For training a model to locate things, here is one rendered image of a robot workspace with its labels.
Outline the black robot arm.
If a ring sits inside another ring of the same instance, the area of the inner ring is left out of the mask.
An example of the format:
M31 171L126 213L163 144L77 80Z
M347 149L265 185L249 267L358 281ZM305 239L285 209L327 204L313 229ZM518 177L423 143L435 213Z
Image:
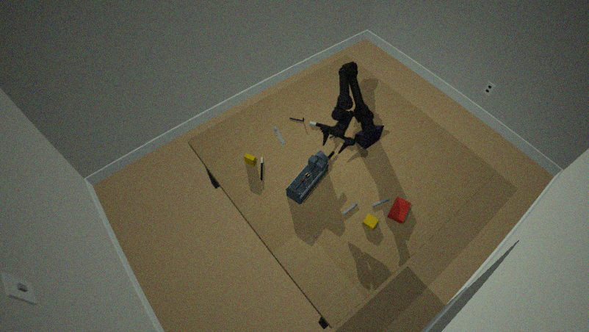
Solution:
M355 62L348 62L339 69L339 96L337 98L335 110L332 113L334 120L342 121L349 124L353 117L358 123L361 123L362 131L371 132L377 127L374 124L373 113L369 107L364 103L361 89L358 86L357 74L358 66ZM355 101L355 109L353 111L346 111L353 107L353 101L350 97L350 88L352 90ZM344 136L344 127L338 127L338 124L330 128L329 134L334 137Z

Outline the red rectangular block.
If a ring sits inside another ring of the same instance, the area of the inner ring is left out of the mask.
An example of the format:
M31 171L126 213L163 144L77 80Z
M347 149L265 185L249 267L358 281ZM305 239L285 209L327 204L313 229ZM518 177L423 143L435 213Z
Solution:
M407 202L406 200L396 197L394 201L394 205L389 212L388 218L391 220L395 220L398 223L402 223L407 211L410 208L411 203Z

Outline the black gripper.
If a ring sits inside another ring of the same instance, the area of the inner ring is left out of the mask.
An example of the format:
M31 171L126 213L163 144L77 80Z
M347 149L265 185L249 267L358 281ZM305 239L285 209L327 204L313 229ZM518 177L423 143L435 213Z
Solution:
M349 124L346 124L346 123L344 123L342 121L337 122L337 124L338 124L338 127L340 127L340 128L344 127L344 130L346 132L347 127L348 127ZM325 143L326 143L326 141L328 139L330 128L331 128L330 126L324 125L324 124L321 125L321 127L320 127L320 129L323 132L323 146L325 145ZM350 145L354 145L355 144L355 140L353 138L351 138L351 137L345 137L345 136L342 136L342 137L339 136L339 137L342 138L343 140L345 140L346 142L344 142L344 144L341 147L341 149L340 149L340 151L339 151L338 154L340 154L347 146L350 146Z

